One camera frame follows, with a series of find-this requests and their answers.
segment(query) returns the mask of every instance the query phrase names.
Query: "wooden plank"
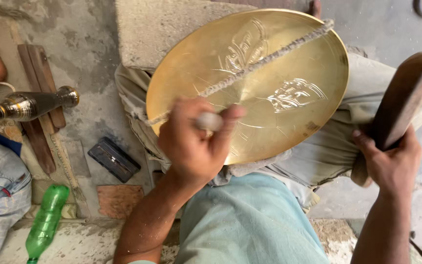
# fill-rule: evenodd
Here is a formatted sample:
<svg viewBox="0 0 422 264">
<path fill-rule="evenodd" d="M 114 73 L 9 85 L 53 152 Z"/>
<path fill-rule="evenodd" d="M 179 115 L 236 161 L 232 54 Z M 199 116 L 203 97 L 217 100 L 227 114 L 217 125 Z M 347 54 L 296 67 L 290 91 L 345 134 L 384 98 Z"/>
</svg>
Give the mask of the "wooden plank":
<svg viewBox="0 0 422 264">
<path fill-rule="evenodd" d="M 35 75 L 34 68 L 32 66 L 31 57 L 29 51 L 27 50 L 27 45 L 20 44 L 17 45 L 17 50 L 19 51 L 19 56 L 21 58 L 22 65 L 24 66 L 25 75 L 29 80 L 32 92 L 41 92 L 40 85 L 38 84 L 37 75 Z"/>
<path fill-rule="evenodd" d="M 53 80 L 52 71 L 50 70 L 44 48 L 40 45 L 27 45 L 27 51 L 29 52 L 40 90 L 44 93 L 55 93 L 55 81 Z M 48 114 L 56 128 L 66 126 L 62 107 L 55 108 Z"/>
<path fill-rule="evenodd" d="M 53 173 L 56 170 L 55 160 L 52 152 L 46 141 L 42 125 L 38 119 L 29 122 L 21 122 L 22 127 L 27 133 L 27 137 L 31 142 L 35 157 L 37 157 L 38 164 L 45 173 Z"/>
<path fill-rule="evenodd" d="M 35 74 L 35 70 L 32 66 L 31 57 L 27 49 L 28 46 L 29 45 L 26 44 L 17 45 L 17 50 L 19 51 L 19 56 L 21 58 L 22 65 L 24 66 L 25 75 L 27 76 L 27 80 L 31 86 L 31 91 L 42 92 L 42 90 L 40 90 L 40 85 L 38 84 L 37 75 Z M 59 129 L 54 126 L 48 114 L 42 115 L 40 119 L 43 129 L 48 134 L 58 132 Z"/>
</svg>

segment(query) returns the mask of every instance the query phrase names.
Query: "golden metal surface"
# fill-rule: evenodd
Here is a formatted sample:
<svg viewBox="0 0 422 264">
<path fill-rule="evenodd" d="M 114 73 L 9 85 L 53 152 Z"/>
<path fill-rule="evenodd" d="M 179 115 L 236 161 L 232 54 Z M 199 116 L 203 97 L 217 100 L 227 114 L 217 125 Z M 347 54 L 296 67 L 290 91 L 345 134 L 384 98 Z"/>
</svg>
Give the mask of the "golden metal surface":
<svg viewBox="0 0 422 264">
<path fill-rule="evenodd" d="M 321 24 L 296 11 L 258 9 L 200 27 L 156 69 L 146 98 L 148 117 L 166 112 L 178 95 L 196 97 Z M 216 111 L 232 103 L 247 108 L 232 136 L 226 164 L 274 156 L 315 133 L 341 103 L 348 75 L 346 49 L 331 31 L 208 97 Z M 152 127 L 157 135 L 160 125 Z"/>
</svg>

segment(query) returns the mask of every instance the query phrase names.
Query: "shirt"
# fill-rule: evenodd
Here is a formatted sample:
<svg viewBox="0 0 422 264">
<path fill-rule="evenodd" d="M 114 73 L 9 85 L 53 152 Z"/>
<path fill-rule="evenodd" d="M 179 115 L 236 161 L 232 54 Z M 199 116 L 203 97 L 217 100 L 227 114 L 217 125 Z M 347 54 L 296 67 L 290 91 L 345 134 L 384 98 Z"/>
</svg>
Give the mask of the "shirt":
<svg viewBox="0 0 422 264">
<path fill-rule="evenodd" d="M 224 186 L 205 186 L 187 202 L 175 263 L 329 261 L 295 196 L 281 181 L 251 173 L 232 177 Z"/>
</svg>

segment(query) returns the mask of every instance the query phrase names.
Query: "plastic bottle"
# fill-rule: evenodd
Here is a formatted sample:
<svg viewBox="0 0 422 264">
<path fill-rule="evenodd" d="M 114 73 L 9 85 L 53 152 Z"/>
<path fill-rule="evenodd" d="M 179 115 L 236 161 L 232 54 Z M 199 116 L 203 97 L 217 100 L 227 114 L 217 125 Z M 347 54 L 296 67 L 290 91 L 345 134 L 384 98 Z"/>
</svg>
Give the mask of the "plastic bottle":
<svg viewBox="0 0 422 264">
<path fill-rule="evenodd" d="M 27 264 L 37 263 L 40 255 L 52 243 L 68 195 L 68 187 L 55 184 L 43 195 L 42 205 L 25 241 L 25 248 L 29 253 Z"/>
</svg>

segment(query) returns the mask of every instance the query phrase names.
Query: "wooden block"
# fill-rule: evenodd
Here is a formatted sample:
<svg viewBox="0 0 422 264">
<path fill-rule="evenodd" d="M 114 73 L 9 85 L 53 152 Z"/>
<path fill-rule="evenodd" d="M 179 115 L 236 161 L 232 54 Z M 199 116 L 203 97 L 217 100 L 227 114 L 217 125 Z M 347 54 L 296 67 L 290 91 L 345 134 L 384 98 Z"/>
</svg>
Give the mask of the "wooden block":
<svg viewBox="0 0 422 264">
<path fill-rule="evenodd" d="M 21 124 L 27 133 L 27 137 L 31 142 L 32 149 L 42 170 L 47 174 L 55 172 L 55 160 L 53 159 L 52 152 L 50 151 L 38 118 L 29 122 L 21 122 Z"/>
<path fill-rule="evenodd" d="M 382 151 L 396 147 L 422 103 L 422 53 L 418 52 L 400 64 L 385 91 L 372 124 L 365 131 Z M 372 178 L 366 160 L 359 153 L 353 165 L 351 180 L 368 187 Z"/>
<path fill-rule="evenodd" d="M 50 70 L 44 48 L 40 45 L 27 45 L 27 51 L 29 52 L 40 90 L 44 93 L 55 93 L 55 81 L 53 80 L 52 71 Z M 55 127 L 63 128 L 66 126 L 62 107 L 55 108 L 48 114 Z"/>
<path fill-rule="evenodd" d="M 29 85 L 31 86 L 32 92 L 42 92 L 40 90 L 40 85 L 37 80 L 37 75 L 35 74 L 35 70 L 32 66 L 32 60 L 29 55 L 29 51 L 25 44 L 17 45 L 17 50 L 19 51 L 19 56 L 21 58 L 22 65 L 24 66 L 25 75 L 27 76 L 27 80 L 29 81 Z M 43 129 L 48 133 L 52 134 L 58 132 L 58 128 L 56 128 L 48 116 L 48 114 L 44 114 L 40 117 L 40 123 L 42 124 Z"/>
<path fill-rule="evenodd" d="M 31 86 L 32 92 L 41 92 L 40 85 L 38 84 L 37 75 L 35 74 L 35 70 L 32 66 L 31 57 L 29 55 L 29 51 L 27 50 L 27 46 L 25 44 L 17 45 L 17 50 L 19 51 L 19 56 L 21 58 L 22 65 L 24 66 L 25 75 L 29 80 L 29 84 Z"/>
<path fill-rule="evenodd" d="M 114 219 L 126 219 L 144 197 L 141 186 L 97 186 L 99 213 Z"/>
</svg>

